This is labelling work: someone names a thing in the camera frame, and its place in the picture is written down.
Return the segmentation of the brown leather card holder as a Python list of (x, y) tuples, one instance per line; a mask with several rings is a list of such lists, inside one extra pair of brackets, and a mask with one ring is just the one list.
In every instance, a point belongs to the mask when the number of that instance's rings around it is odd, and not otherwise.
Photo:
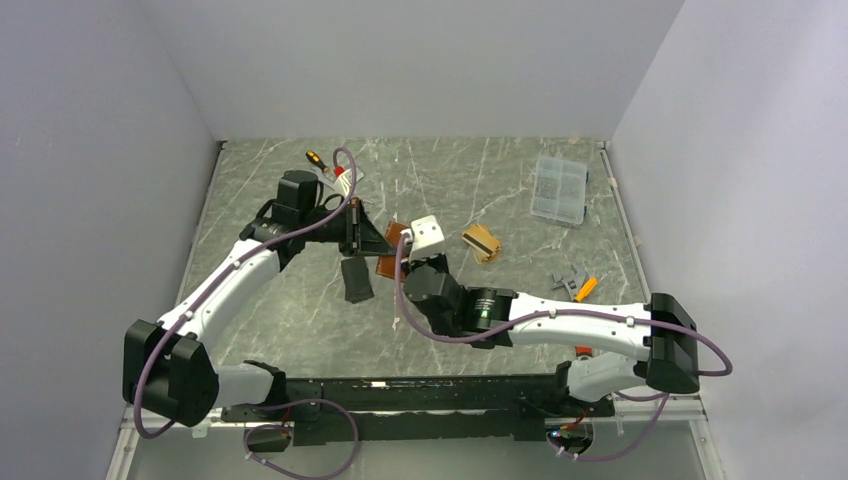
[(395, 260), (397, 247), (399, 245), (400, 237), (405, 230), (409, 229), (408, 224), (400, 223), (397, 221), (390, 221), (388, 226), (384, 232), (384, 237), (387, 242), (391, 245), (392, 250), (389, 254), (381, 255), (378, 257), (375, 273), (378, 276), (394, 280), (395, 275)]

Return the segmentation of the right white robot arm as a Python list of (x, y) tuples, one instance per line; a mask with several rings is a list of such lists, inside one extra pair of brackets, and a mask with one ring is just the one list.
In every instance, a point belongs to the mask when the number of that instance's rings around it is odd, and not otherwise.
[(588, 403), (639, 386), (665, 394), (700, 389), (697, 326), (678, 300), (654, 293), (646, 303), (593, 305), (544, 299), (503, 288), (467, 288), (431, 266), (400, 287), (401, 311), (414, 306), (423, 332), (443, 342), (492, 349), (556, 344), (597, 356), (558, 366), (551, 401), (574, 415)]

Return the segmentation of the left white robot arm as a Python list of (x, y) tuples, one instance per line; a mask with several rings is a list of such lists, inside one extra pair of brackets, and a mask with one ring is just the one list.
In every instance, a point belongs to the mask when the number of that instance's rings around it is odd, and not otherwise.
[(331, 210), (320, 203), (316, 174), (289, 170), (274, 198), (240, 232), (228, 255), (188, 297), (156, 321), (126, 331), (122, 396), (184, 426), (217, 408), (249, 407), (279, 417), (289, 401), (284, 371), (258, 361), (221, 366), (209, 349), (243, 305), (310, 243), (332, 243), (345, 257), (392, 256), (396, 249), (351, 197)]

